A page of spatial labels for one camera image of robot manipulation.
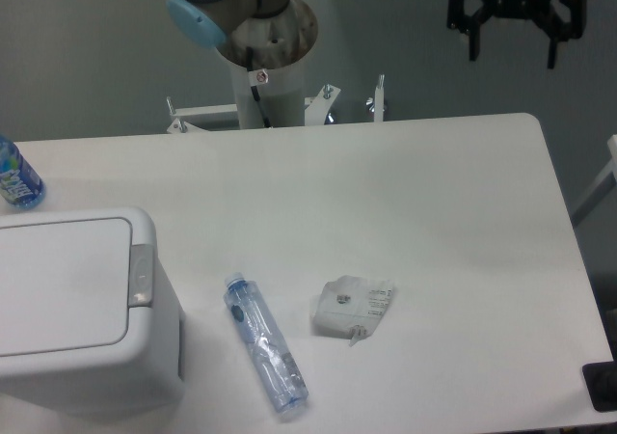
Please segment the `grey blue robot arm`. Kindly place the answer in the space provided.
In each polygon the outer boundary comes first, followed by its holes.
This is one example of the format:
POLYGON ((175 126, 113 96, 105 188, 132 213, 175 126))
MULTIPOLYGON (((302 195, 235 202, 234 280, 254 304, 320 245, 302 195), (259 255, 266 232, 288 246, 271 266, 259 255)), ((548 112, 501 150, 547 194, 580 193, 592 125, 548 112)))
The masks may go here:
MULTIPOLYGON (((301 0, 167 0, 166 7, 187 39, 247 70, 293 65, 317 40, 316 18, 301 0)), ((474 61, 488 20, 530 20, 549 38, 554 68, 559 44, 582 37, 586 9, 587 0, 448 0, 446 26, 467 36, 474 61)))

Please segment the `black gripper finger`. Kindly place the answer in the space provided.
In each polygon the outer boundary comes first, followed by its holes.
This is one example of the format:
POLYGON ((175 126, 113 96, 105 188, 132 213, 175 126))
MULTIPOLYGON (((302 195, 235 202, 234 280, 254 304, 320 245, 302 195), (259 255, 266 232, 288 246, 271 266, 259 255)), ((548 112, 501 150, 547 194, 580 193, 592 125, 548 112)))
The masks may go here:
POLYGON ((494 0, 480 0, 480 7, 473 13, 467 14, 466 0, 448 0, 446 26, 451 30, 458 30, 469 39, 469 59, 474 62, 480 53, 481 27, 495 14, 494 0))
POLYGON ((561 42, 582 37, 587 21, 587 0, 558 0, 569 11, 569 19, 563 19, 552 4, 553 0, 530 0, 530 16, 534 24, 549 38, 547 68, 554 69, 557 49, 561 42))

